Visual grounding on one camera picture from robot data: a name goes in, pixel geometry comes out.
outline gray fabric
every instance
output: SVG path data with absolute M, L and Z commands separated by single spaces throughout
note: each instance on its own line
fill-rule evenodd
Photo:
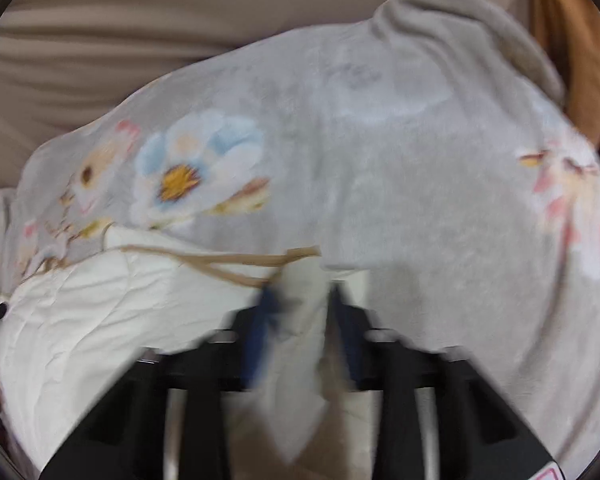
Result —
M 469 349 L 574 479 L 600 449 L 600 162 L 562 97 L 485 0 L 389 0 L 291 31 L 37 150 L 0 283 L 96 253 L 110 220 L 214 250 L 319 244 L 371 269 L 387 325 Z

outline beige sheet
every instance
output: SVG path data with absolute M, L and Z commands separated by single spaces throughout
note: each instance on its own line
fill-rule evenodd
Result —
M 0 19 L 0 188 L 31 152 L 175 68 L 384 0 L 14 0 Z M 527 0 L 493 0 L 526 23 Z

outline yellow flower center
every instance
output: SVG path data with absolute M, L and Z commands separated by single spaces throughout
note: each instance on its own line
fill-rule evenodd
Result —
M 160 200 L 175 202 L 195 189 L 202 182 L 196 168 L 179 164 L 174 166 L 162 176 Z

